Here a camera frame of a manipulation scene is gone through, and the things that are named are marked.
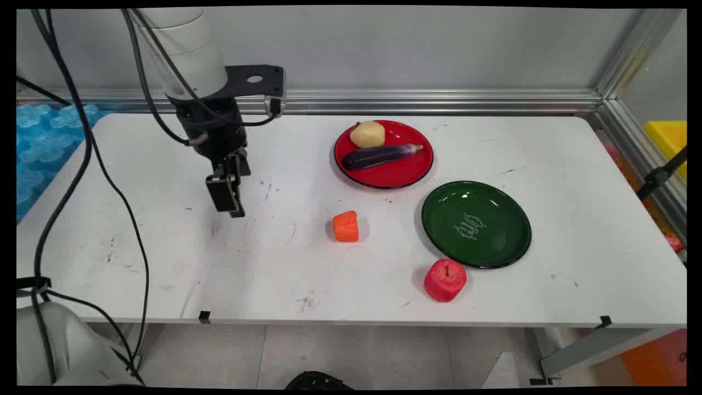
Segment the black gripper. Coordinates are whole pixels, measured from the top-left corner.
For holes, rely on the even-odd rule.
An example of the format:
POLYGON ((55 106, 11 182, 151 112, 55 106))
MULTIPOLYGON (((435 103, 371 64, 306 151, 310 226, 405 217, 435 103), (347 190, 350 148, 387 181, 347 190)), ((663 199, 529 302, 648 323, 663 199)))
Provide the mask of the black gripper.
POLYGON ((213 174, 206 178, 206 187, 218 212, 226 212, 231 218, 245 217, 241 203, 239 185, 241 177, 250 177, 248 163, 247 133, 239 106, 233 97, 204 98, 203 102, 225 122, 211 115, 194 100, 176 100, 178 120, 190 139, 203 133, 205 142, 195 146, 195 151, 216 165, 213 174))

